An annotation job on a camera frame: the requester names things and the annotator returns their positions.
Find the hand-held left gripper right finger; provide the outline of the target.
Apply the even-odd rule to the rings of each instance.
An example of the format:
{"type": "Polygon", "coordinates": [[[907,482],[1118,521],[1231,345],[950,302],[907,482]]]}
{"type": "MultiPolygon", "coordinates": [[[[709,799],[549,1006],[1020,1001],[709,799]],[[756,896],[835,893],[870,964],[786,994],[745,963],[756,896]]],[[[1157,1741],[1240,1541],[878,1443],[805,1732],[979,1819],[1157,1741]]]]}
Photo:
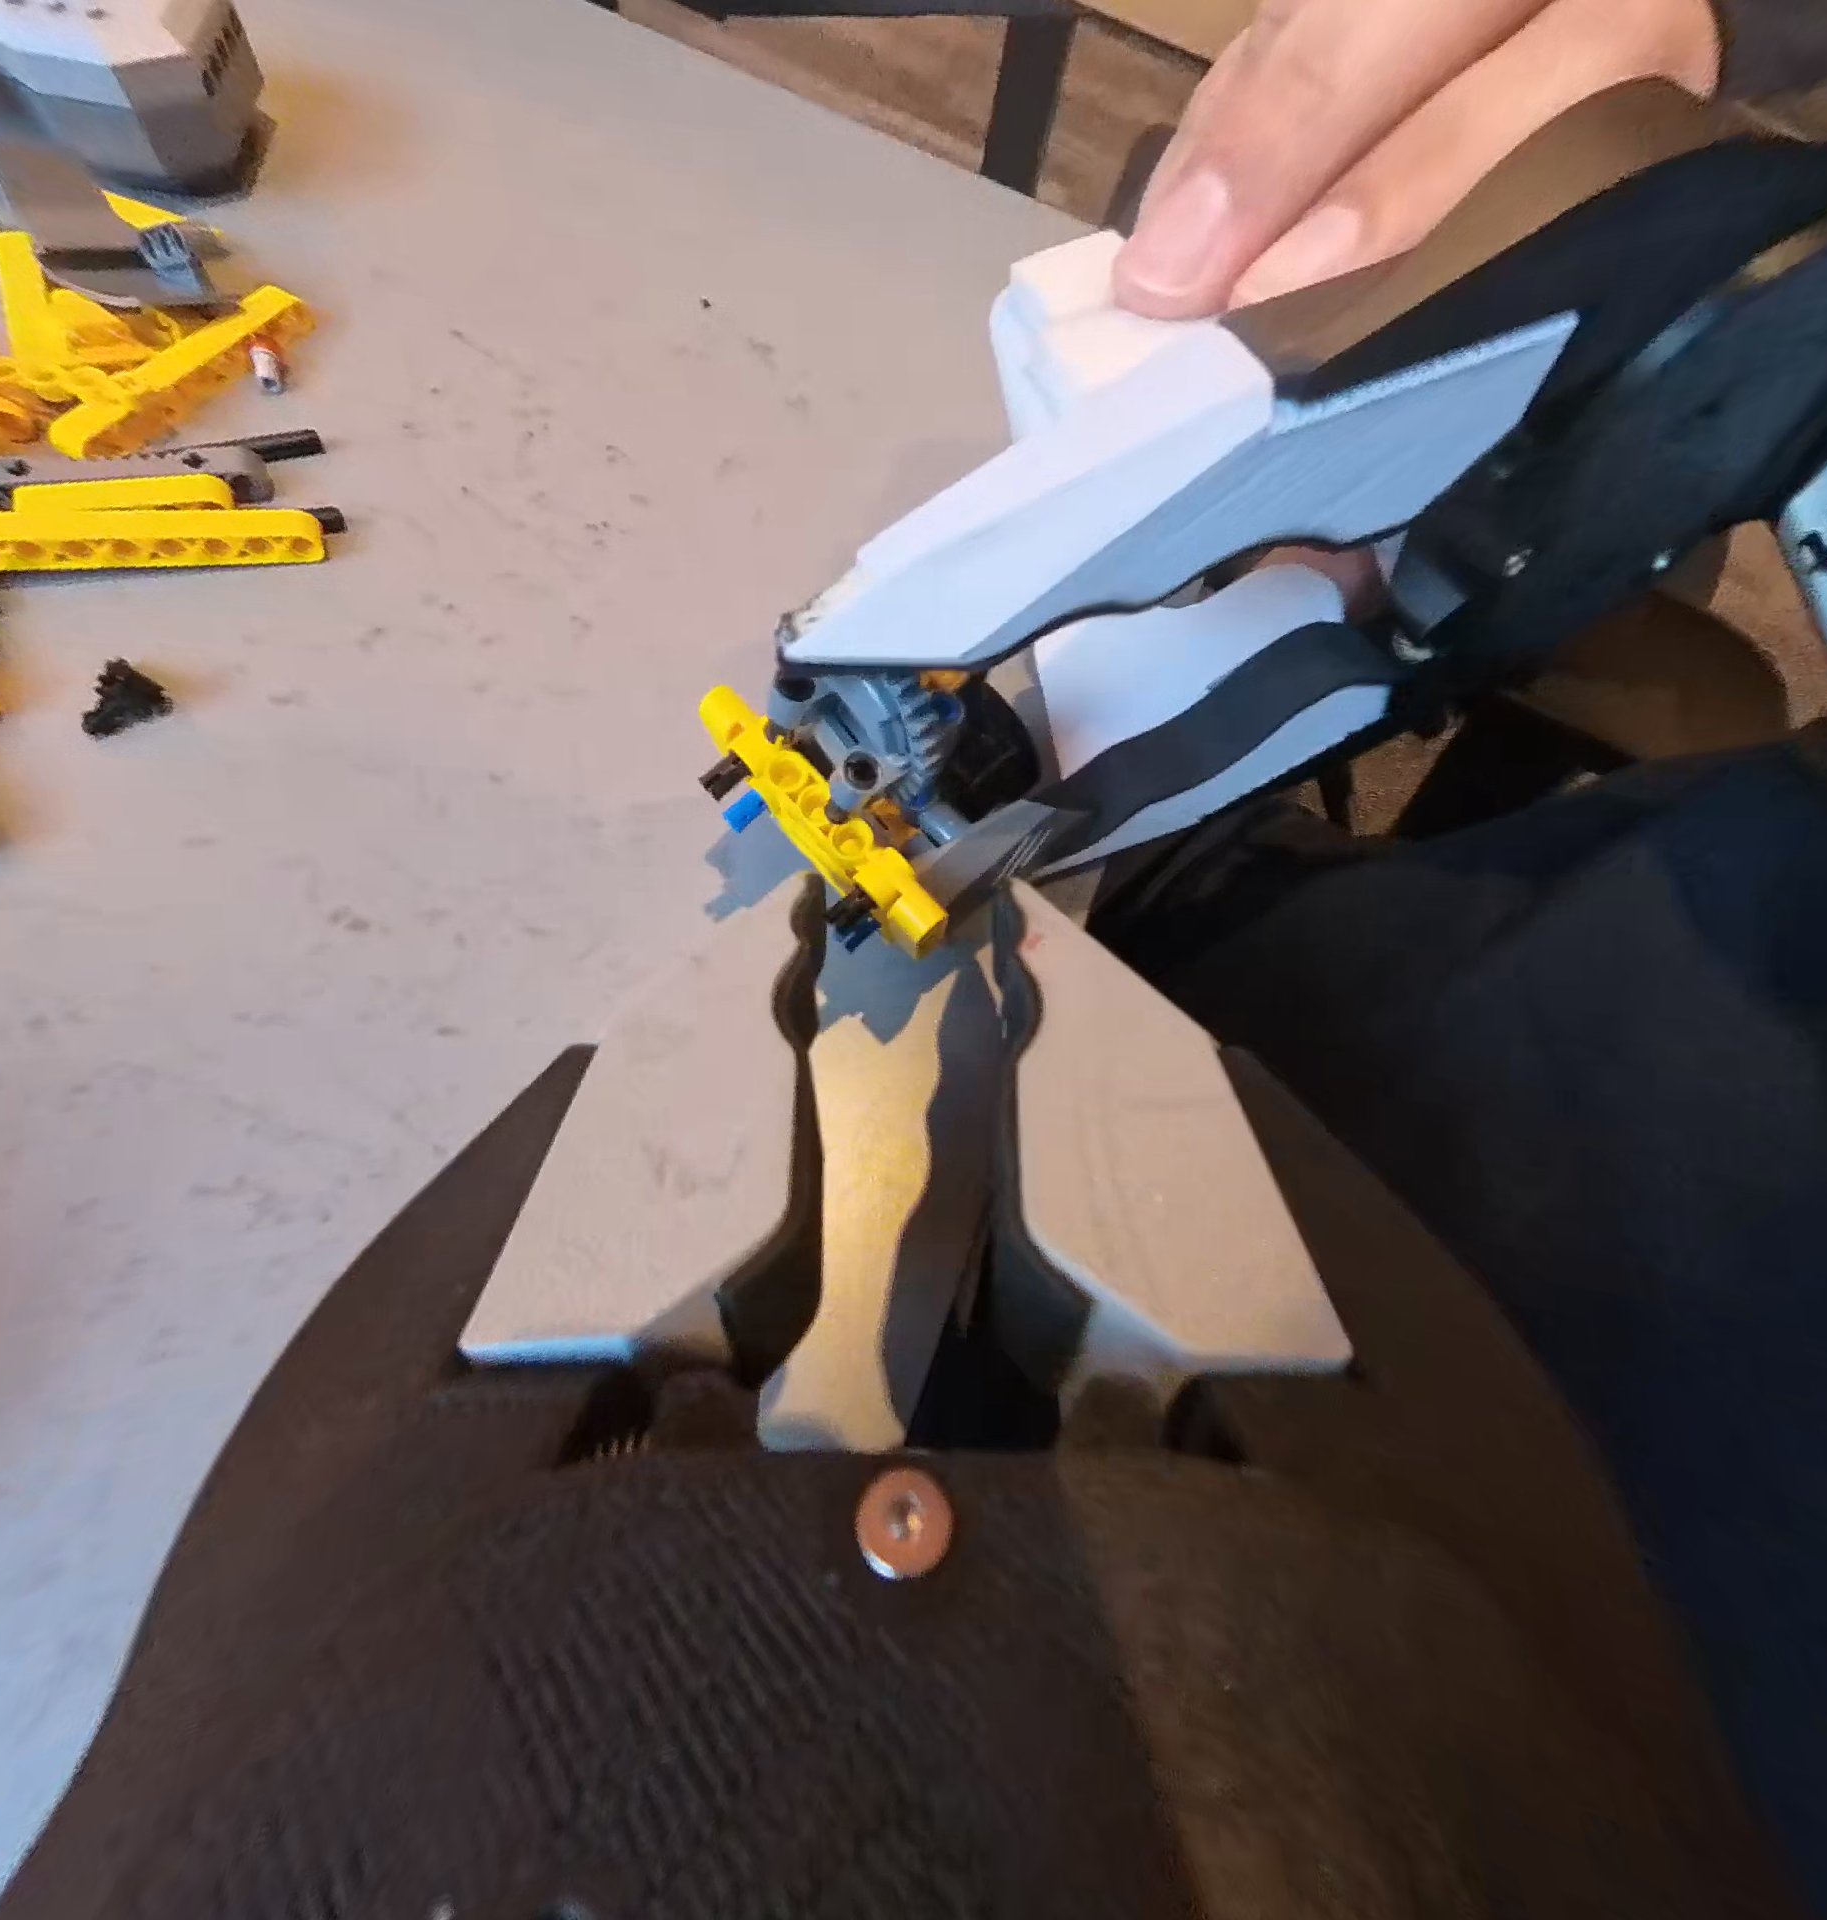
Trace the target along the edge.
{"type": "Polygon", "coordinates": [[[1219,1046],[1034,888],[995,906],[998,1337],[1027,1374],[1342,1374],[1219,1046]]]}

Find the small black connector piece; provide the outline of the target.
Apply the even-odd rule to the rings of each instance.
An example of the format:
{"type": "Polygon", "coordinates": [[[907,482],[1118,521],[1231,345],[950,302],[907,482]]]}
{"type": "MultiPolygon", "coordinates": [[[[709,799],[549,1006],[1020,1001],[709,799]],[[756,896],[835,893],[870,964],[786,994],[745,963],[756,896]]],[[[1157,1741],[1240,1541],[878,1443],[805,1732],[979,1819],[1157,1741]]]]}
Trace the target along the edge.
{"type": "Polygon", "coordinates": [[[111,740],[175,712],[172,692],[131,661],[107,661],[95,681],[80,726],[89,740],[111,740]]]}

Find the yellow grey gear brick assembly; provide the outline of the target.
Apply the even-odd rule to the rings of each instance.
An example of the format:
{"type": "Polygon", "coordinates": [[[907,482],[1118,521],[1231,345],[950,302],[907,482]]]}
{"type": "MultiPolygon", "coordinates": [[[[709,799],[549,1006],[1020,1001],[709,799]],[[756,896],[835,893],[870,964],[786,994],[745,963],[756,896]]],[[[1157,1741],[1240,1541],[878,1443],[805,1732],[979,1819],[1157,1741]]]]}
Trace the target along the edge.
{"type": "Polygon", "coordinates": [[[732,829],[782,831],[848,949],[930,956],[1091,828],[984,675],[778,675],[763,705],[716,686],[697,716],[718,752],[704,791],[732,829]]]}

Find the grey gear rack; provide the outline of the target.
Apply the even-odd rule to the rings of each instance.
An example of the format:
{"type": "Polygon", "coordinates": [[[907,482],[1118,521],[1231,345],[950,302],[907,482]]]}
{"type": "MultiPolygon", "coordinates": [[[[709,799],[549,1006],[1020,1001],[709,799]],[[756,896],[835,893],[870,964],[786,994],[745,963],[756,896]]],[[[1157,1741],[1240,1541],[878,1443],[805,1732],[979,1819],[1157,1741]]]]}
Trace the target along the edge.
{"type": "Polygon", "coordinates": [[[313,429],[288,429],[244,439],[162,445],[99,458],[72,458],[52,449],[0,452],[0,511],[11,509],[24,486],[114,482],[207,473],[227,481],[235,506],[265,506],[273,500],[272,467],[322,457],[326,437],[313,429]]]}

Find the grey curved panel brick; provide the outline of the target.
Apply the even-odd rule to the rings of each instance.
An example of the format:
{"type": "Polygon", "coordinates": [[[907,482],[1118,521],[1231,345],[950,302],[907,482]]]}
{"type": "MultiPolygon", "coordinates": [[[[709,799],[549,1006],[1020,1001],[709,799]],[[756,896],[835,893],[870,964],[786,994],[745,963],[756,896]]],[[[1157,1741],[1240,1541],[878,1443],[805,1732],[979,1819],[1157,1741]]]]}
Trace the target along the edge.
{"type": "Polygon", "coordinates": [[[114,310],[235,306],[210,272],[227,254],[213,228],[107,194],[57,150],[0,139],[0,196],[8,225],[32,243],[57,289],[114,310]]]}

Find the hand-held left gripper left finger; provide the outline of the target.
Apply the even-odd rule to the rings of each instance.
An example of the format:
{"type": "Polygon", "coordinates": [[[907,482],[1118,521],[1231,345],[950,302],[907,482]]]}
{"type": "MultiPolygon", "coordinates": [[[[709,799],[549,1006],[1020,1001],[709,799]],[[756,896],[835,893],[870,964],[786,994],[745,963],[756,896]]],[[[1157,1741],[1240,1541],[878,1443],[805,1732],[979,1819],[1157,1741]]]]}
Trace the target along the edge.
{"type": "Polygon", "coordinates": [[[464,1329],[472,1366],[766,1380],[821,1298],[821,890],[672,959],[594,1048],[464,1329]]]}

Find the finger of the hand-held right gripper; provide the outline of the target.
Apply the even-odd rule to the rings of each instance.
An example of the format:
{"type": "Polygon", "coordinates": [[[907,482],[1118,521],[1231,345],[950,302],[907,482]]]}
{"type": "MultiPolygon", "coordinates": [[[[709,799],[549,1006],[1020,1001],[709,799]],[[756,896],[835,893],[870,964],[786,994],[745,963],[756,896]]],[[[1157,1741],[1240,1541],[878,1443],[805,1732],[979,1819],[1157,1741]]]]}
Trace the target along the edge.
{"type": "Polygon", "coordinates": [[[1095,616],[1029,655],[1073,814],[1026,865],[1063,876],[1293,785],[1378,729],[1397,689],[1386,639],[1307,564],[1261,564],[1187,605],[1095,616]]]}
{"type": "Polygon", "coordinates": [[[1088,231],[1010,269],[990,316],[1008,449],[782,618],[778,681],[982,671],[1242,553],[1398,534],[1523,422],[1576,325],[1545,310],[1291,397],[1230,324],[1118,306],[1122,248],[1088,231]]]}

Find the pile of yellow beams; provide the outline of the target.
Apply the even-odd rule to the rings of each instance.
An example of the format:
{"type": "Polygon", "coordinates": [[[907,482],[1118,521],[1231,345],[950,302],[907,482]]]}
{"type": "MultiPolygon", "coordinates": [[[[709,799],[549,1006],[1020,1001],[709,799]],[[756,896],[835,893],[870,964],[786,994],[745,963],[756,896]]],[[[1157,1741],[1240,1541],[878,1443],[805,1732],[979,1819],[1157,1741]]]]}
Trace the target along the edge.
{"type": "MultiPolygon", "coordinates": [[[[286,369],[314,328],[297,294],[255,285],[227,314],[114,310],[53,287],[32,243],[0,219],[0,452],[72,458],[188,445],[180,429],[255,385],[246,345],[270,338],[286,369]]],[[[207,473],[24,486],[0,511],[0,578],[60,578],[323,564],[336,511],[235,506],[207,473]]]]}

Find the grey battery hub brick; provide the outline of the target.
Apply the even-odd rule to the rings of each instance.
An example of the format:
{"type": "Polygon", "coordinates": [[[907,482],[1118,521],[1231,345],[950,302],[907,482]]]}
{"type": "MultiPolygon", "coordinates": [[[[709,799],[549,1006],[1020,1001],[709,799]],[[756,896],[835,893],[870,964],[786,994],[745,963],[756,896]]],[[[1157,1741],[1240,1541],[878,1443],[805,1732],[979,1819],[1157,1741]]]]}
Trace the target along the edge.
{"type": "Polygon", "coordinates": [[[0,2],[0,139],[115,187],[219,198],[270,137],[232,2],[0,2]]]}

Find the person's right hand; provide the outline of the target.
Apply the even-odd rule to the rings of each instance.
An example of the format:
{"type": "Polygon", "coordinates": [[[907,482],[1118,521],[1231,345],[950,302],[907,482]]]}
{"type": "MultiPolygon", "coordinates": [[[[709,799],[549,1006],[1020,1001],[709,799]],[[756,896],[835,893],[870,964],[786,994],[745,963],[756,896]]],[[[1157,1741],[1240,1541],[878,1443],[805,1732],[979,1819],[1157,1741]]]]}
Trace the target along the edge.
{"type": "Polygon", "coordinates": [[[1620,83],[1707,98],[1707,2],[1272,2],[1147,181],[1116,302],[1206,320],[1413,248],[1504,157],[1620,83]]]}

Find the beige table with black legs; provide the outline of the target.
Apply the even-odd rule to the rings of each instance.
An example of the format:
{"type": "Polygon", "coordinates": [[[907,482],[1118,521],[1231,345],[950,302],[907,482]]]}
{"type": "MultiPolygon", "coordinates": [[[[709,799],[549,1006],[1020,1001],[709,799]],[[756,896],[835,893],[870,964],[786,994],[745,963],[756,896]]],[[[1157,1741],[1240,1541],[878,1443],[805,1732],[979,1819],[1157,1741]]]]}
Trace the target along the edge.
{"type": "Polygon", "coordinates": [[[1249,2],[609,2],[845,120],[1065,211],[1097,211],[1249,2]]]}

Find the grey desk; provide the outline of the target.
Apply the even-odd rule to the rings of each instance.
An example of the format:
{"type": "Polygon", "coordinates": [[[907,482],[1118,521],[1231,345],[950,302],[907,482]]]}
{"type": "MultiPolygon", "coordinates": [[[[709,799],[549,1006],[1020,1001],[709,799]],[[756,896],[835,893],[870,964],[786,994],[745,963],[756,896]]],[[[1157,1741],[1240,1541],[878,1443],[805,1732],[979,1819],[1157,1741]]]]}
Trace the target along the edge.
{"type": "Polygon", "coordinates": [[[590,4],[240,4],[319,565],[0,594],[0,1888],[352,1258],[709,926],[693,708],[1002,441],[1073,219],[590,4]],[[107,661],[170,719],[89,740],[107,661]]]}

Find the person's dark clothing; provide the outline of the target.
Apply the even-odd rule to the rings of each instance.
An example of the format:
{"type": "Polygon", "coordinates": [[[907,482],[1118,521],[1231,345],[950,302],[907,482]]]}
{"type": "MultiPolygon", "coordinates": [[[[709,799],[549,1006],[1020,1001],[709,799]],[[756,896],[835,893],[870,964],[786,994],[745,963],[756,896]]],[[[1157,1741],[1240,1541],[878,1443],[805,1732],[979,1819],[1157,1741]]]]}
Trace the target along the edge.
{"type": "Polygon", "coordinates": [[[1091,929],[1497,1298],[1827,1915],[1827,719],[1426,841],[1259,803],[1091,929]]]}

